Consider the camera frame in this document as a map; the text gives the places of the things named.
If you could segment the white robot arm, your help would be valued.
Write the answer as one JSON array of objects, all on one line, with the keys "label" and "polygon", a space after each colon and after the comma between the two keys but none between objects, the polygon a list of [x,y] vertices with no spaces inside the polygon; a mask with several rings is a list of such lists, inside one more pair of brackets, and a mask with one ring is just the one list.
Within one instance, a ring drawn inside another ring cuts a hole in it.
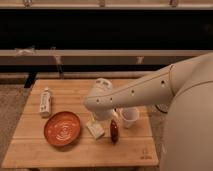
[{"label": "white robot arm", "polygon": [[183,60],[121,87],[98,79],[85,97],[95,114],[115,108],[170,105],[160,171],[213,171],[213,52]]}]

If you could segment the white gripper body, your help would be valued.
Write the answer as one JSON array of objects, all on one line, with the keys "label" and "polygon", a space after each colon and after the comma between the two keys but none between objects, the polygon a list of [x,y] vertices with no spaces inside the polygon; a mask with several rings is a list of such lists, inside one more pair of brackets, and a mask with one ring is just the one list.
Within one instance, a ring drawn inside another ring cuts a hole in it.
[{"label": "white gripper body", "polygon": [[100,110],[100,111],[95,111],[93,112],[93,117],[97,121],[104,121],[104,120],[109,120],[113,117],[117,117],[118,114],[116,113],[115,109],[110,109],[110,110]]}]

